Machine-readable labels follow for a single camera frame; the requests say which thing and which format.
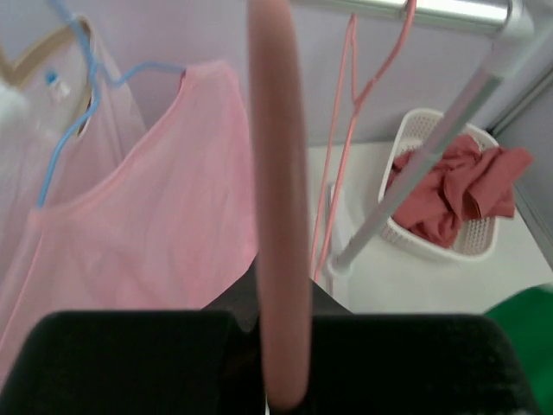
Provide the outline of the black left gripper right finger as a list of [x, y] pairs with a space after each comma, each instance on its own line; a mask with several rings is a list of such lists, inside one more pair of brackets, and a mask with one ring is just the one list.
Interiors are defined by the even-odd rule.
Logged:
[[353, 314], [312, 284], [300, 414], [538, 414], [506, 333], [466, 314]]

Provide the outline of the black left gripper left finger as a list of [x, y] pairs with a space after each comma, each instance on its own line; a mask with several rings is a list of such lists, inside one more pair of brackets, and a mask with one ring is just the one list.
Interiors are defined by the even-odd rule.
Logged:
[[28, 333], [4, 414], [262, 414], [255, 272], [199, 311], [60, 311]]

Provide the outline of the light pink t-shirt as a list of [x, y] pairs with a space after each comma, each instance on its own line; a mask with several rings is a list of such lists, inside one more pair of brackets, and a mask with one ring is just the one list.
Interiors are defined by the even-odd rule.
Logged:
[[29, 215], [1, 286], [1, 358], [66, 310], [200, 309], [257, 253], [238, 78], [191, 66], [167, 112], [103, 182]]

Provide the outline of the green t-shirt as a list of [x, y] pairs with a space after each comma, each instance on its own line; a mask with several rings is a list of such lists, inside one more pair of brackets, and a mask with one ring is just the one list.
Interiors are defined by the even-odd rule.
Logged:
[[552, 286], [523, 290], [486, 316], [510, 338], [543, 414], [552, 413]]

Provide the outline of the dusty red t-shirt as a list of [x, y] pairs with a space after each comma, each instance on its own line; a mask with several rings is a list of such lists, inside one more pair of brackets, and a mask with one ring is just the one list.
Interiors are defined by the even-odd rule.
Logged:
[[392, 219], [416, 236], [449, 248], [469, 220], [514, 217], [513, 183], [532, 161], [523, 148], [481, 150], [472, 136], [460, 135]]

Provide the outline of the pink wire hanger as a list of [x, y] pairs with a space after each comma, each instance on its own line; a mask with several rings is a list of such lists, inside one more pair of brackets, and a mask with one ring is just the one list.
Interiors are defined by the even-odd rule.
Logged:
[[308, 390], [311, 342], [306, 138], [289, 2], [248, 3], [248, 46], [264, 386], [270, 408], [288, 412]]
[[349, 151], [351, 147], [351, 142], [353, 139], [353, 133], [358, 121], [359, 114], [361, 113], [367, 97], [371, 93], [372, 89], [377, 85], [380, 79], [391, 67], [394, 60], [397, 58], [398, 54], [401, 52], [408, 36], [410, 33], [411, 26], [414, 21], [416, 14], [416, 0], [409, 0], [404, 3], [402, 14], [405, 16], [403, 27], [401, 29], [400, 35], [397, 38], [394, 47], [384, 60], [380, 69], [365, 83], [361, 91], [358, 91], [356, 88], [357, 84], [357, 16], [352, 14], [349, 18], [348, 24], [346, 26], [346, 35], [344, 40], [344, 45], [342, 49], [342, 56], [340, 62], [340, 71], [338, 76], [338, 82], [336, 87], [336, 94], [334, 99], [334, 108], [331, 118], [331, 126], [327, 141], [327, 152], [325, 158], [325, 164], [322, 175], [322, 184], [327, 182], [327, 176], [329, 171], [329, 165], [331, 161], [332, 148], [334, 133], [336, 129], [336, 123], [338, 120], [339, 110], [340, 110], [340, 100], [342, 95], [344, 77], [346, 72], [346, 59], [351, 59], [351, 101], [353, 105], [353, 112], [350, 118], [346, 141], [343, 144], [340, 165], [338, 168], [338, 173], [336, 176], [336, 181], [334, 184], [334, 193], [331, 199], [330, 211], [328, 214], [326, 230], [324, 233], [324, 238], [322, 242], [322, 247], [319, 252], [316, 251], [317, 242], [319, 240], [319, 232], [321, 229], [321, 215], [323, 209], [323, 197], [319, 197], [317, 213], [315, 216], [315, 229], [313, 233], [313, 244], [311, 249], [311, 265], [313, 268], [313, 281], [318, 283], [321, 278], [324, 261], [327, 259], [329, 254], [329, 245], [331, 239], [332, 226], [334, 224], [334, 219], [338, 210], [338, 202], [340, 198], [341, 185], [343, 183], [343, 178], [346, 169], [346, 162], [349, 156]]

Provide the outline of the wooden hanger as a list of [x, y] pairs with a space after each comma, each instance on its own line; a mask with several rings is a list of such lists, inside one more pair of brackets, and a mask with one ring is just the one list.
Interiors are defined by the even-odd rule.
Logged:
[[56, 29], [15, 61], [1, 54], [1, 140], [62, 132], [91, 99], [88, 65], [70, 27]]

